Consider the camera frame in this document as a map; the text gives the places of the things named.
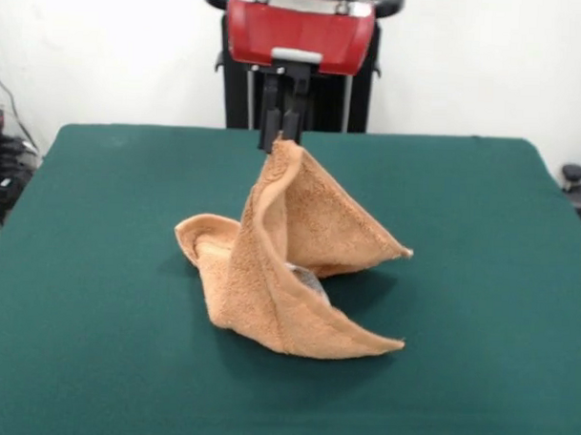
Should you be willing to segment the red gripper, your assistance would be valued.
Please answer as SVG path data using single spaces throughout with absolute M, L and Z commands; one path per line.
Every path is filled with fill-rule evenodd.
M 354 75 L 375 28 L 374 6 L 364 0 L 228 0 L 232 58 L 269 66 L 299 62 L 320 73 Z M 264 68 L 259 148 L 271 153 L 281 131 L 283 81 L 292 80 L 292 102 L 282 119 L 283 137 L 301 143 L 311 70 Z

